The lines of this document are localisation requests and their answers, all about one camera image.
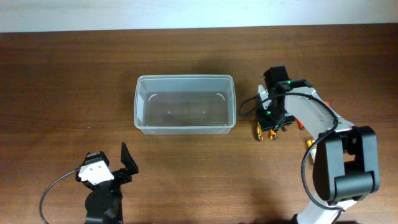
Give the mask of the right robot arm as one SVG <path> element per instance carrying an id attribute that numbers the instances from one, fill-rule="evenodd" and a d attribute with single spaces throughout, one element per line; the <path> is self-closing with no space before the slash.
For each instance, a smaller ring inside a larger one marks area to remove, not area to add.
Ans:
<path id="1" fill-rule="evenodd" d="M 297 122 L 314 138 L 301 163 L 301 179 L 310 201 L 292 223 L 336 223 L 356 202 L 380 186 L 376 133 L 356 126 L 323 101 L 312 84 L 292 80 L 285 67 L 263 74 L 255 99 L 256 137 L 275 140 L 279 130 Z"/>

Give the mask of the orange black long-nose pliers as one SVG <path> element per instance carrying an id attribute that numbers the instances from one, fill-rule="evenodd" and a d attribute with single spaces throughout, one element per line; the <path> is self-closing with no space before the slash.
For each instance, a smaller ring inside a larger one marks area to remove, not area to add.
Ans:
<path id="1" fill-rule="evenodd" d="M 264 132 L 266 130 L 262 128 L 262 126 L 260 125 L 260 122 L 257 122 L 256 124 L 256 128 L 255 128 L 255 137 L 257 141 L 263 141 L 264 140 Z M 273 129 L 268 129 L 268 138 L 270 140 L 275 141 L 277 139 L 277 133 L 273 130 Z"/>

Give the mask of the red handled side cutters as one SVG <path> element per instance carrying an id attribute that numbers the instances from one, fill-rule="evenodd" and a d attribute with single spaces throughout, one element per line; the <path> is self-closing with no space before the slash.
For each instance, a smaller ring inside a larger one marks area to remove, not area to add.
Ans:
<path id="1" fill-rule="evenodd" d="M 304 125 L 299 120 L 296 119 L 295 121 L 298 124 L 298 128 L 300 130 L 304 130 L 305 129 Z M 283 132 L 287 132 L 287 127 L 286 126 L 281 127 L 281 129 L 282 129 Z"/>

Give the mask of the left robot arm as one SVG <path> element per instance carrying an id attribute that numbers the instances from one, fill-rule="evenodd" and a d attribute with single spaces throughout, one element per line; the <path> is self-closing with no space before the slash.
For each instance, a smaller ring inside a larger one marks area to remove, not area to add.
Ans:
<path id="1" fill-rule="evenodd" d="M 88 153 L 78 168 L 75 179 L 91 190 L 85 200 L 86 223 L 123 223 L 121 186 L 130 183 L 139 168 L 124 142 L 121 143 L 121 163 L 115 171 L 103 151 Z"/>

